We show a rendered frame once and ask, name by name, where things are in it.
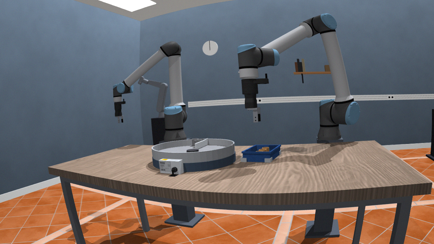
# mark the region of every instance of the wall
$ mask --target wall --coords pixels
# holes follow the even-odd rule
[[[139,25],[73,0],[0,8],[0,194],[55,176],[48,168],[142,144],[139,91],[114,116],[112,88],[139,65]]]
[[[334,16],[352,95],[432,94],[434,3],[422,1],[247,1],[235,0],[181,10],[141,21],[140,62],[159,46],[182,47],[184,102],[243,98],[237,47],[263,46],[322,13]],[[213,40],[218,52],[206,56],[202,45]],[[278,66],[259,69],[270,83],[258,97],[334,95],[330,75],[294,75],[296,59],[307,71],[328,64],[320,35],[307,38],[280,55]],[[168,83],[167,59],[145,78]],[[152,144],[151,120],[157,117],[158,91],[141,89],[143,140]],[[376,140],[382,145],[431,141],[433,100],[357,101],[355,125],[340,125],[344,141]],[[262,104],[262,121],[253,123],[243,105],[188,108],[184,129],[191,138],[226,138],[236,145],[316,143],[317,102]]]

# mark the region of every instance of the orange tile floor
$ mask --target orange tile floor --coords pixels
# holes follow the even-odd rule
[[[434,181],[430,148],[392,150]],[[340,237],[304,239],[309,211],[229,211],[196,208],[194,227],[165,224],[169,204],[145,201],[151,230],[143,232],[135,198],[72,185],[87,244],[350,244],[357,208],[335,210]],[[389,243],[396,204],[367,206],[362,244]],[[405,244],[434,244],[434,191],[414,196]],[[75,244],[60,184],[0,203],[0,244]]]

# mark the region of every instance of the ceiling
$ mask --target ceiling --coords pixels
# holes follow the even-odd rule
[[[135,20],[147,20],[155,16],[163,15],[166,13],[172,13],[178,10],[187,8],[207,5],[211,3],[227,2],[232,0],[152,0],[156,4],[130,12],[119,7],[115,7],[108,3],[104,3],[98,0],[76,0],[81,3],[85,3],[100,9],[104,9],[110,12],[118,13],[120,15],[130,17]]]

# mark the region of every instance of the round tray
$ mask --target round tray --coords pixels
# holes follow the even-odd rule
[[[152,147],[152,163],[160,168],[158,161],[163,158],[182,159],[184,172],[212,170],[235,162],[235,143],[226,139],[208,139],[208,145],[197,152],[194,149],[197,139],[164,142]]]

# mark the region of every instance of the tabletop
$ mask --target tabletop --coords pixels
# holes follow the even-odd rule
[[[162,174],[151,145],[128,145],[48,167],[49,173],[121,191],[184,201],[240,204],[321,204],[431,193],[432,182],[376,141],[282,145],[271,163]]]

